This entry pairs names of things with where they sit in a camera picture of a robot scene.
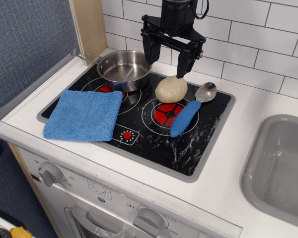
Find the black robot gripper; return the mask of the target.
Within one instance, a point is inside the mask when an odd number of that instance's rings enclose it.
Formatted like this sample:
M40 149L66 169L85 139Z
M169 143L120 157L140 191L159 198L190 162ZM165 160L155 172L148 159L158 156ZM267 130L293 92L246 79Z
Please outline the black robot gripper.
M180 52L177 78L183 78L191 71L195 60L202 56L202 45L206 42L206 38L193 28L196 19L206 17L205 13L197 15L197 3L196 0L164 0L160 17L142 16L141 35L148 64L158 61L164 45Z

